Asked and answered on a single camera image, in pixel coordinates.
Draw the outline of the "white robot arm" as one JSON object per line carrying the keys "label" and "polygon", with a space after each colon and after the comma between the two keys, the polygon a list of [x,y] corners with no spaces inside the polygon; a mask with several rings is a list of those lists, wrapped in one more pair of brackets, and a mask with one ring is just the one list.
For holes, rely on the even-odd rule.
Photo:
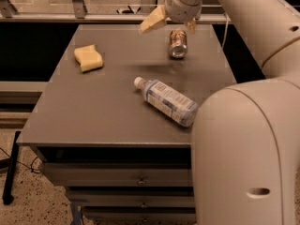
{"label": "white robot arm", "polygon": [[[197,225],[295,225],[300,168],[300,15],[284,0],[218,0],[264,75],[200,107],[191,165]],[[165,0],[144,20],[191,24],[202,0]]]}

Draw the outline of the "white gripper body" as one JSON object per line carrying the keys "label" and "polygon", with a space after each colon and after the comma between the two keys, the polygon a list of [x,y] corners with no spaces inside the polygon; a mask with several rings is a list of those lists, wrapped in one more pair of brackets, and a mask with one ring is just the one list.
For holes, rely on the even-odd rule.
{"label": "white gripper body", "polygon": [[201,10],[203,0],[165,0],[167,16],[175,23],[187,23]]}

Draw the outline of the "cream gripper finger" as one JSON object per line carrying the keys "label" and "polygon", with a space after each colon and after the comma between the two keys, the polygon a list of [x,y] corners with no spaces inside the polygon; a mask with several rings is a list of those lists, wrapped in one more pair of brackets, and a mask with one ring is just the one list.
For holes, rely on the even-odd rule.
{"label": "cream gripper finger", "polygon": [[193,18],[188,22],[185,22],[185,26],[187,28],[188,31],[194,33],[196,30],[196,19]]}
{"label": "cream gripper finger", "polygon": [[168,16],[166,15],[164,6],[156,7],[140,24],[140,33],[146,34],[164,27],[167,18]]}

